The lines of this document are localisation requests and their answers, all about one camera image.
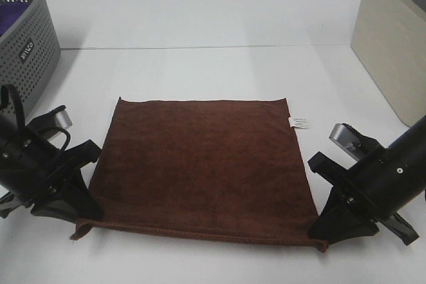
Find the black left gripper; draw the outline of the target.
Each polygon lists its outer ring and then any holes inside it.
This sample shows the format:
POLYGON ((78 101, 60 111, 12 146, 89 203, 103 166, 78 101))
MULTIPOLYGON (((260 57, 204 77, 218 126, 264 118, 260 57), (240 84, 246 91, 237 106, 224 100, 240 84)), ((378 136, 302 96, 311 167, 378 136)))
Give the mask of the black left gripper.
POLYGON ((101 149, 87 140, 69 147, 68 130, 50 140, 47 130, 49 113, 25 123, 23 113, 14 119, 3 117, 3 209, 31 208, 31 214, 70 223, 78 218, 100 219, 102 208, 91 196, 81 169, 95 163, 101 149))

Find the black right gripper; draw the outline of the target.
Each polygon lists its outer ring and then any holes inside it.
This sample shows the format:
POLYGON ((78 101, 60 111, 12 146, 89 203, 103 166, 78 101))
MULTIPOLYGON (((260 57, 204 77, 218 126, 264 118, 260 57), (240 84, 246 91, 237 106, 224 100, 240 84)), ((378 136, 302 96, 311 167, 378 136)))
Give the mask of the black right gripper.
POLYGON ((397 212, 419 194, 419 139, 404 134, 346 170, 318 152, 312 170, 332 184, 310 239, 344 241, 369 237, 382 223, 406 245, 419 236, 397 212))

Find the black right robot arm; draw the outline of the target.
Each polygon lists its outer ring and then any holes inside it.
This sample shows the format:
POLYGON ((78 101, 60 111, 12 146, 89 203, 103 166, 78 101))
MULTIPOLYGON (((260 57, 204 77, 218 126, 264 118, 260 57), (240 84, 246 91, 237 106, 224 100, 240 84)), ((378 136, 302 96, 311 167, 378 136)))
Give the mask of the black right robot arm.
POLYGON ((310 170, 331 185, 329 198, 308 236, 330 244, 373 236, 378 223, 410 245, 419 235, 398 211, 425 191, 425 119, 421 118, 388 147, 337 123, 330 140, 355 164, 345 169, 317 152, 310 170))

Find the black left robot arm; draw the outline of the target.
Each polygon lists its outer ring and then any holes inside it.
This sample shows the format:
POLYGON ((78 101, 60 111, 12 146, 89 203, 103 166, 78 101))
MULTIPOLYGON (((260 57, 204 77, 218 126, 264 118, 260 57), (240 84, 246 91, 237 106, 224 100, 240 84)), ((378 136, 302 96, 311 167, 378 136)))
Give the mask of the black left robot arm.
POLYGON ((2 218, 20 206, 32 215, 71 223, 103 217, 81 174, 101 149, 92 140, 68 147, 71 135, 54 121, 64 110, 60 106, 29 124, 1 117, 1 186, 7 190, 1 197, 2 218))

